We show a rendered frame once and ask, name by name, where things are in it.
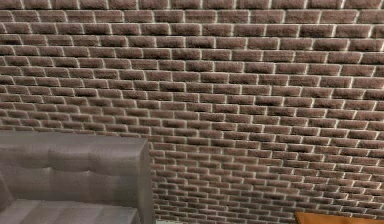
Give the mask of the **orange wooden table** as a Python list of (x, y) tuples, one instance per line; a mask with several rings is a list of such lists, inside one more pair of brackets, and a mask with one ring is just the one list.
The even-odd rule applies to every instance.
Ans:
[(384, 220), (296, 212), (298, 224), (384, 224)]

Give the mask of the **grey tufted sofa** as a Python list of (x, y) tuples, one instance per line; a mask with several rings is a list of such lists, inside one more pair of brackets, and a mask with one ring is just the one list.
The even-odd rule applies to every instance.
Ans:
[(148, 141), (0, 131), (0, 224), (155, 224)]

